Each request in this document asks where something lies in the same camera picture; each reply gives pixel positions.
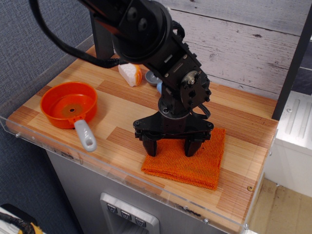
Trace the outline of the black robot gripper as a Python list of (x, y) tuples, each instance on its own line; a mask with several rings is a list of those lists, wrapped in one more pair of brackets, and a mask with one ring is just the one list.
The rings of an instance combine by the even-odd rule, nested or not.
[(191, 114), (172, 119), (156, 112), (134, 121), (133, 127), (136, 138), (142, 141), (148, 155), (156, 156), (157, 141), (161, 139), (183, 139), (185, 156), (191, 157), (204, 141), (210, 139), (214, 125)]

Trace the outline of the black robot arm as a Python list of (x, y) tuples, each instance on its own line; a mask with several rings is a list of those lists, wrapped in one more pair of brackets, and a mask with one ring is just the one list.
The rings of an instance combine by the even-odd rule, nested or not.
[(84, 0), (82, 4), (112, 34), (121, 59), (144, 65), (162, 80), (158, 112), (133, 124), (146, 152), (155, 156), (160, 139), (184, 139), (185, 155), (193, 156), (214, 127), (193, 114), (195, 107), (209, 101), (210, 82), (174, 29), (169, 11), (153, 0)]

